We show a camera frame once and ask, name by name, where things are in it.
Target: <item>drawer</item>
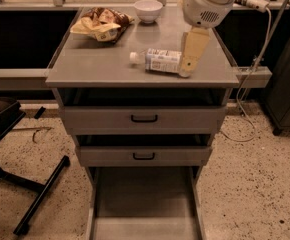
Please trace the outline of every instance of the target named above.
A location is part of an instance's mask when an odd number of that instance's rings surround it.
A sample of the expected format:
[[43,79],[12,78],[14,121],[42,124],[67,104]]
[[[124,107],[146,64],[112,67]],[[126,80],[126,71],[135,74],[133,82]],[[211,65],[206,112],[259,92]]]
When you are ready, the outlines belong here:
[[65,107],[60,115],[69,134],[216,133],[225,107]]
[[200,166],[211,147],[194,135],[89,136],[76,148],[80,164],[98,166]]
[[210,147],[81,147],[76,154],[81,166],[200,166],[211,154]]
[[65,106],[218,106],[226,88],[58,88]]
[[188,167],[98,168],[86,239],[206,239]]

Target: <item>black chair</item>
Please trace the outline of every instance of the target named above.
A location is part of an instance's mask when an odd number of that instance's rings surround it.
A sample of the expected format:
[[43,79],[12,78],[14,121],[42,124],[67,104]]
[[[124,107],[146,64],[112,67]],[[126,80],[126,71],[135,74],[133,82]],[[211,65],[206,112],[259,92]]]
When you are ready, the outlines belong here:
[[[17,100],[7,97],[0,97],[0,141],[26,115],[24,111],[20,110],[20,107],[21,105]],[[35,211],[39,207],[40,203],[43,201],[48,190],[51,188],[62,169],[65,166],[69,166],[69,164],[70,162],[68,156],[64,156],[45,184],[37,183],[35,181],[11,174],[4,171],[0,167],[0,179],[11,182],[13,184],[37,193],[36,199],[29,207],[28,211],[14,230],[13,233],[15,235],[25,235],[28,232],[29,220],[34,215]]]

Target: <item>cabinet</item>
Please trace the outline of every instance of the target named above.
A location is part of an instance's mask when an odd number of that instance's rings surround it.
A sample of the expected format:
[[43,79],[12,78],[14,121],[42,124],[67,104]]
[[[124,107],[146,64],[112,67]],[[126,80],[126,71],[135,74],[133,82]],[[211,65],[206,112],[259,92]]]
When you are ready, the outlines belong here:
[[212,30],[189,79],[129,64],[132,51],[181,50],[189,28],[166,6],[155,24],[136,20],[115,45],[71,34],[49,74],[93,186],[90,239],[205,239],[196,182],[237,77]]
[[290,129],[290,39],[273,71],[273,77],[262,93],[266,110],[274,121],[274,134]]

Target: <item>chair leg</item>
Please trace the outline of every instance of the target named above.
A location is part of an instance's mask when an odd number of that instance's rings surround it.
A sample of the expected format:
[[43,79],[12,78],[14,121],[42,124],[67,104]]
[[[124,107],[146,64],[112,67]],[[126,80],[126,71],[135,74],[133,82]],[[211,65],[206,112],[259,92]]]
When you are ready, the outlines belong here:
[[11,182],[20,187],[32,190],[36,193],[42,192],[45,187],[43,184],[6,172],[1,167],[0,167],[0,179]]
[[29,207],[29,209],[27,210],[26,214],[24,215],[24,217],[22,218],[20,223],[17,225],[16,229],[13,232],[15,235],[19,236],[21,234],[22,235],[26,235],[27,234],[27,232],[29,230],[29,225],[28,225],[29,220],[34,215],[34,213],[37,210],[38,206],[43,201],[44,197],[48,193],[49,189],[52,187],[54,181],[57,179],[57,177],[60,174],[60,172],[62,171],[62,169],[65,166],[68,167],[69,165],[70,165],[70,162],[69,162],[68,156],[64,156],[62,158],[62,160],[59,162],[59,164],[57,165],[57,167],[55,168],[55,170],[52,173],[52,175],[47,180],[46,184],[44,185],[44,189],[42,190],[42,192],[37,195],[36,199],[34,200],[32,205]]

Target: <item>drawer handle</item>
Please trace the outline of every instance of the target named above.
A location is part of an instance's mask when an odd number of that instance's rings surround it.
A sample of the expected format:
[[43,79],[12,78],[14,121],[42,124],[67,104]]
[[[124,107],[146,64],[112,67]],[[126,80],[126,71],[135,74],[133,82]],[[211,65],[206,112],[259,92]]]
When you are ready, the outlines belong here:
[[153,152],[152,154],[147,155],[139,155],[137,156],[137,153],[133,153],[133,158],[135,160],[154,160],[155,158],[155,153]]
[[149,118],[149,119],[137,119],[136,116],[131,115],[131,121],[134,123],[154,123],[158,120],[158,115],[154,115],[153,118]]

